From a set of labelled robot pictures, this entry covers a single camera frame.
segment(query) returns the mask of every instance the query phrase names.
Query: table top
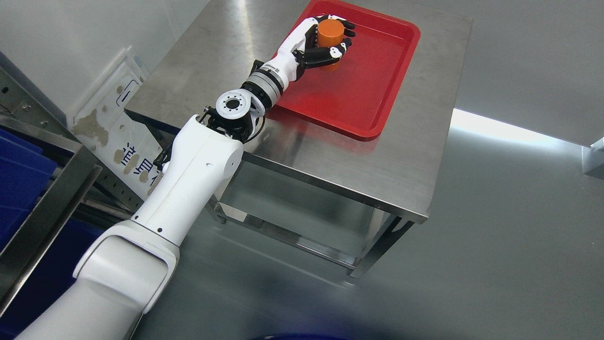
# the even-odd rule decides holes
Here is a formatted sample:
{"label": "table top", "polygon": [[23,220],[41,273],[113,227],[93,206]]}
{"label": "table top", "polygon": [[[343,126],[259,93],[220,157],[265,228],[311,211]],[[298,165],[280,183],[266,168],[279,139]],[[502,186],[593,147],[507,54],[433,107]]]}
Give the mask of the table top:
{"label": "table top", "polygon": [[[421,31],[382,134],[361,142],[297,116],[268,118],[245,145],[244,160],[421,223],[429,216],[472,21],[405,1],[349,2]],[[254,59],[269,60],[306,5],[210,1],[126,109],[182,127],[239,88]]]}

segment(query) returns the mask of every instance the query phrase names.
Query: orange cylinder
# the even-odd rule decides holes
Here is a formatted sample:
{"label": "orange cylinder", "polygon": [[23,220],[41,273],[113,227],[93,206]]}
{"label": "orange cylinder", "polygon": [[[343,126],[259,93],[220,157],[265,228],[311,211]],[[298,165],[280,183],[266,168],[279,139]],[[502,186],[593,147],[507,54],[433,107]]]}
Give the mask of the orange cylinder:
{"label": "orange cylinder", "polygon": [[[344,25],[334,19],[326,19],[319,23],[316,29],[316,44],[319,47],[331,47],[338,45],[344,39]],[[339,62],[321,67],[327,71],[333,71],[339,67]]]}

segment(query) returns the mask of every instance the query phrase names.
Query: white wall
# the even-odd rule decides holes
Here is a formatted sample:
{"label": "white wall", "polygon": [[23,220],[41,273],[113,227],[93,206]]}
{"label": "white wall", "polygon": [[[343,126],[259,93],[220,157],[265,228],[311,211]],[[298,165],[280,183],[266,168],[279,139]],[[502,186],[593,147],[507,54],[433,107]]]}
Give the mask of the white wall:
{"label": "white wall", "polygon": [[0,51],[73,117],[123,48],[152,71],[208,1],[2,1]]}

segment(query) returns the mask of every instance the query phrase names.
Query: gray floor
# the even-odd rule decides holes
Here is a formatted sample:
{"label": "gray floor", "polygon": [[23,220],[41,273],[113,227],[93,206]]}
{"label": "gray floor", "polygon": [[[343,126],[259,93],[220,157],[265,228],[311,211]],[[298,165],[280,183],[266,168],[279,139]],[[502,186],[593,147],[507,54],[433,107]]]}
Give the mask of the gray floor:
{"label": "gray floor", "polygon": [[[247,166],[231,197],[326,243],[360,246],[368,209]],[[355,285],[346,270],[204,212],[135,339],[596,339],[604,181],[580,147],[452,128],[432,214]]]}

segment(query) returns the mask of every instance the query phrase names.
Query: robotic arm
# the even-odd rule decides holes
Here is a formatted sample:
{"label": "robotic arm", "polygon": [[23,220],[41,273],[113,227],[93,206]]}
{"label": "robotic arm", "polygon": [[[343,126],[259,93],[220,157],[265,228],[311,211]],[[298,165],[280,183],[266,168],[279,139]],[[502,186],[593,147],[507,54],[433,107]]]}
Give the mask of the robotic arm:
{"label": "robotic arm", "polygon": [[[326,19],[342,22],[346,38],[333,47],[316,47],[317,26]],[[298,80],[307,68],[334,64],[343,57],[352,45],[354,28],[354,24],[335,15],[306,18],[285,38],[273,59],[254,62],[241,88],[223,93],[216,100],[216,108],[206,106],[207,126],[243,143],[253,138],[258,119],[277,103],[289,82]]]}
{"label": "robotic arm", "polygon": [[[316,47],[325,19],[345,26],[334,47]],[[255,62],[241,88],[195,115],[156,164],[164,176],[132,218],[103,233],[76,266],[76,282],[17,339],[127,339],[158,299],[179,260],[179,246],[220,183],[231,177],[243,143],[257,135],[259,118],[305,69],[334,64],[351,46],[354,25],[322,15],[305,19],[275,58]]]}

